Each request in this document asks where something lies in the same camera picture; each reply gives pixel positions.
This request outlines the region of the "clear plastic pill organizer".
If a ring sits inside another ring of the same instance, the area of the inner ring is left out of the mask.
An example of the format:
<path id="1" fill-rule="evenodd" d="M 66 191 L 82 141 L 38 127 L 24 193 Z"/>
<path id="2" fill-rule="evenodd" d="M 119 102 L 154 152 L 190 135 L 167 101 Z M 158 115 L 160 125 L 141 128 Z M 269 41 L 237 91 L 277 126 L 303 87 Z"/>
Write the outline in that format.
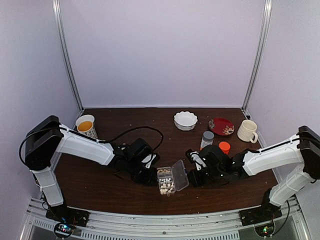
<path id="1" fill-rule="evenodd" d="M 171 170 L 170 174 L 163 174 L 163 173 L 158 173 L 158 169 L 162 168 L 168 168 Z M 167 182 L 159 182 L 159 178 L 171 178 L 171 182 L 169 183 L 174 183 L 175 186 L 175 192 L 180 192 L 181 190 L 184 190 L 187 188 L 190 184 L 189 179 L 188 179 L 188 172 L 185 168 L 184 162 L 180 159 L 178 160 L 175 164 L 172 166 L 166 166 L 166 167 L 159 167 L 157 169 L 157 181 L 158 181 L 158 189 L 160 192 L 160 185 L 162 183 L 167 183 Z"/>

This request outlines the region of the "orange pill bottle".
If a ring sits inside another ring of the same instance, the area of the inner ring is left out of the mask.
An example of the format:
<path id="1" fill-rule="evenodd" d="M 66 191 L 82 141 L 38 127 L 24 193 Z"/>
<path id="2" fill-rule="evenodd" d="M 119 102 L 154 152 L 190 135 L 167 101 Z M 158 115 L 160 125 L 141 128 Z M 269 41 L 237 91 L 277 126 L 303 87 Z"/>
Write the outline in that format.
<path id="1" fill-rule="evenodd" d="M 226 154 L 226 155 L 229 154 L 231 146 L 230 146 L 230 144 L 228 142 L 222 141 L 222 142 L 219 143 L 218 146 L 219 146 L 219 148 L 222 150 L 222 152 L 224 154 Z"/>

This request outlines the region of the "grey capped vitamin bottle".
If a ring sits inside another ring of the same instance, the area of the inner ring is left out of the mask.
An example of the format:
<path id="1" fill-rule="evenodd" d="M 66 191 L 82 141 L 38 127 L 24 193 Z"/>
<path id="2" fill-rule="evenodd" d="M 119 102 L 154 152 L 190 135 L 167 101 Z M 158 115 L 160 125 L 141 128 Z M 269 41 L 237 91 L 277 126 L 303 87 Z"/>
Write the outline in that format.
<path id="1" fill-rule="evenodd" d="M 202 134 L 202 139 L 200 142 L 200 150 L 202 150 L 203 148 L 205 148 L 206 146 L 212 145 L 213 141 L 214 141 L 214 133 L 211 131 L 205 131 Z"/>

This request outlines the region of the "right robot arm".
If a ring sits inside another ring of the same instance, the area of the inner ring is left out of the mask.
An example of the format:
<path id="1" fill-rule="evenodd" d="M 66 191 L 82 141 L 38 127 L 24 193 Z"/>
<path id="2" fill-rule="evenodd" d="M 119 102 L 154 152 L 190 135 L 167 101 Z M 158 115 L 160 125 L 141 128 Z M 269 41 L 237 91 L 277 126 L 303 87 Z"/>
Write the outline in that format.
<path id="1" fill-rule="evenodd" d="M 258 150 L 247 148 L 233 157 L 223 153 L 217 145 L 208 145 L 200 151 L 189 149 L 185 155 L 195 164 L 187 175 L 194 187 L 220 179 L 238 181 L 296 164 L 284 180 L 265 192 L 264 200 L 256 210 L 261 221 L 268 220 L 291 196 L 320 178 L 320 136 L 306 125 L 280 143 Z"/>

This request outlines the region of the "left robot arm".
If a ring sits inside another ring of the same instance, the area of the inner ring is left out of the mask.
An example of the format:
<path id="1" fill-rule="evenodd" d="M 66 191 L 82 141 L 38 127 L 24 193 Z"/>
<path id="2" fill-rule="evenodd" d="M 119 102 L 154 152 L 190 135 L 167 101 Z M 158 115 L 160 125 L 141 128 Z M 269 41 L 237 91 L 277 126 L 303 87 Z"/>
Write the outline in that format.
<path id="1" fill-rule="evenodd" d="M 152 186 L 156 183 L 154 164 L 160 159 L 157 148 L 143 138 L 132 143 L 117 143 L 117 140 L 118 137 L 103 140 L 85 135 L 50 115 L 26 134 L 18 155 L 38 183 L 53 215 L 67 222 L 72 218 L 72 211 L 67 207 L 56 176 L 63 166 L 63 173 L 67 173 L 75 168 L 76 161 L 89 161 L 125 172 L 137 184 Z"/>

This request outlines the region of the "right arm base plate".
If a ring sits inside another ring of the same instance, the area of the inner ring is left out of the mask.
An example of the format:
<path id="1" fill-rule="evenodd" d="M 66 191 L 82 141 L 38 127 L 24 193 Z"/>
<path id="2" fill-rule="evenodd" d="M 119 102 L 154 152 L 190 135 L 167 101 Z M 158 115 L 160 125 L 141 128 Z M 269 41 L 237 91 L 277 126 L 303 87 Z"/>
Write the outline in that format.
<path id="1" fill-rule="evenodd" d="M 280 218 L 283 214 L 279 208 L 267 209 L 261 206 L 239 212 L 242 226 L 256 225 Z"/>

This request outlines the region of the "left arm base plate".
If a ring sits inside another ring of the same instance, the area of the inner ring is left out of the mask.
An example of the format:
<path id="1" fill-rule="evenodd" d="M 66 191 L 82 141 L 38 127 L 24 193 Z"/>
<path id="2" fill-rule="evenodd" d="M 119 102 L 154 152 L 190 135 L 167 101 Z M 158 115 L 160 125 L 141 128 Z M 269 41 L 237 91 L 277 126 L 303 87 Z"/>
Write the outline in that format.
<path id="1" fill-rule="evenodd" d="M 65 205 L 48 207 L 45 217 L 54 221 L 68 223 L 79 227 L 86 227 L 89 219 L 89 212 L 70 208 Z"/>

